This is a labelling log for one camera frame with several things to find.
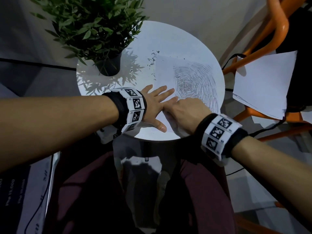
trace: wristband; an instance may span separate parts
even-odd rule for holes
[[[211,118],[204,120],[196,129],[196,133],[199,136],[206,127],[201,143],[205,150],[214,153],[215,156],[212,156],[212,159],[216,158],[218,161],[222,161],[225,157],[230,157],[232,149],[248,136],[248,133],[241,129],[240,123],[224,114],[217,115],[212,120]]]
[[[115,88],[102,94],[109,97],[116,105],[119,117],[112,126],[97,131],[102,143],[108,143],[124,132],[133,130],[146,113],[146,100],[134,88]]]

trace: black baseboard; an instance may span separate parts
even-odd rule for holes
[[[33,65],[33,66],[38,66],[38,67],[50,67],[50,68],[76,71],[76,68],[58,66],[58,65],[48,65],[48,64],[36,63],[36,62],[28,62],[28,61],[19,61],[19,60],[13,60],[13,59],[0,58],[0,62],[1,61],[16,63],[16,64]]]

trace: left forearm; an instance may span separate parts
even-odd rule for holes
[[[114,123],[106,96],[0,100],[0,172],[48,156]]]

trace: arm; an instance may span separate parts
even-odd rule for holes
[[[160,102],[173,94],[166,86],[148,94],[144,122],[161,131],[166,127],[156,120],[163,109]],[[0,100],[0,173],[25,162],[33,162],[117,121],[119,112],[106,96],[14,98]]]
[[[211,113],[197,98],[166,102],[177,122],[190,134]],[[277,189],[307,220],[312,223],[312,168],[270,146],[246,137],[232,150],[232,156],[243,166]]]

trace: fingerprint-like drawing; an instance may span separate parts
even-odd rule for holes
[[[216,82],[211,68],[198,63],[174,67],[176,92],[179,98],[199,98],[212,112],[218,113]]]

